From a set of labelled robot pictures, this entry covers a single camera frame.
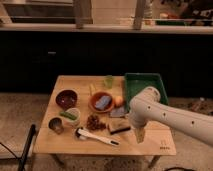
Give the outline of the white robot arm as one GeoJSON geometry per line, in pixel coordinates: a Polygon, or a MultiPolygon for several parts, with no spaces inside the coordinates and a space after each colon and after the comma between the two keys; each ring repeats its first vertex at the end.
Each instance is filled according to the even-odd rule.
{"type": "Polygon", "coordinates": [[[213,147],[213,117],[161,104],[160,98],[160,92],[148,86],[130,100],[129,120],[134,128],[144,128],[151,119],[213,147]]]}

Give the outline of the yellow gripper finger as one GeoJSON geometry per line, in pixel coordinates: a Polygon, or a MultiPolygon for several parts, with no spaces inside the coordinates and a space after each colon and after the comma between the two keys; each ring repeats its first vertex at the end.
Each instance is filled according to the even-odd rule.
{"type": "Polygon", "coordinates": [[[144,141],[144,138],[145,138],[145,129],[144,128],[135,128],[134,133],[135,133],[135,136],[136,136],[136,141],[138,143],[142,143],[144,141]]]}

